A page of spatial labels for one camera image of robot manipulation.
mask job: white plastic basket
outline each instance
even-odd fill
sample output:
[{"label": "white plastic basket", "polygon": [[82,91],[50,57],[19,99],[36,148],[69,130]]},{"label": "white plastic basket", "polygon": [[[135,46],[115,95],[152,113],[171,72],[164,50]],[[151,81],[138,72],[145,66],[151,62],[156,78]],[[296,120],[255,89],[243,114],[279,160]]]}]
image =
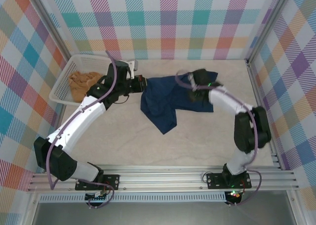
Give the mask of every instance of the white plastic basket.
[{"label": "white plastic basket", "polygon": [[68,84],[69,75],[75,71],[80,71],[81,73],[98,72],[106,75],[110,63],[111,60],[107,57],[83,54],[73,55],[56,80],[49,94],[49,99],[61,104],[79,106],[80,103],[76,103],[71,95]]}]

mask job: blue cloth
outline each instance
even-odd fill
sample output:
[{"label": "blue cloth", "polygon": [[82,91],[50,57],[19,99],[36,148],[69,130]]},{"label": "blue cloth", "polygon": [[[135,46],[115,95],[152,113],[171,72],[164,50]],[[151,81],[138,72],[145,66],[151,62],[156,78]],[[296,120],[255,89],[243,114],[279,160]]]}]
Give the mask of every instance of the blue cloth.
[{"label": "blue cloth", "polygon": [[[211,82],[218,73],[207,72]],[[213,105],[209,102],[192,102],[188,90],[179,86],[175,76],[147,79],[147,88],[142,94],[140,109],[148,119],[165,134],[177,126],[176,109],[194,112],[212,113]],[[189,83],[187,75],[180,75],[184,83]]]}]

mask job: tan towel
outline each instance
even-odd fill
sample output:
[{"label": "tan towel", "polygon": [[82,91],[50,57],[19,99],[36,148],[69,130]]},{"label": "tan towel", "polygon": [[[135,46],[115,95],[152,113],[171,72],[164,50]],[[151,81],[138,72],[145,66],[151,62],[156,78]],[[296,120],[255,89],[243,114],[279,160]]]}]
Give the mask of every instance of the tan towel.
[{"label": "tan towel", "polygon": [[71,95],[77,103],[81,103],[89,88],[94,85],[100,78],[101,74],[97,72],[81,73],[76,71],[69,76],[68,84]]}]

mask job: white table surface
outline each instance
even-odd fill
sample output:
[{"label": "white table surface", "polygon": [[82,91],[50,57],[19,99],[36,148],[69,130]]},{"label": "white table surface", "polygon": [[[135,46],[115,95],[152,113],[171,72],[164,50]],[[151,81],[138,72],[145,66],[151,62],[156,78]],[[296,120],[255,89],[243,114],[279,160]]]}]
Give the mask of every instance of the white table surface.
[{"label": "white table surface", "polygon": [[[135,74],[150,78],[200,68],[218,72],[231,93],[256,106],[243,60],[143,60]],[[176,110],[178,125],[163,135],[141,112],[140,98],[141,93],[131,94],[126,103],[113,104],[81,136],[71,156],[94,164],[217,166],[233,155],[234,116],[220,107],[214,106],[214,113]],[[75,109],[66,107],[63,122]],[[268,145],[253,165],[273,165]]]}]

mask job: brown cloth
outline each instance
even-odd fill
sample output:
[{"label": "brown cloth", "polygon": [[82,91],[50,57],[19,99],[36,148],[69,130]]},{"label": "brown cloth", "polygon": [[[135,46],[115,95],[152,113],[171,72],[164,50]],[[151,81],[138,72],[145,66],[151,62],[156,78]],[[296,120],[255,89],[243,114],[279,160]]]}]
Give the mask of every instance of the brown cloth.
[{"label": "brown cloth", "polygon": [[81,73],[76,71],[72,73],[69,76],[68,84],[74,101],[81,103],[89,88],[96,84],[101,77],[102,75],[97,72]]}]

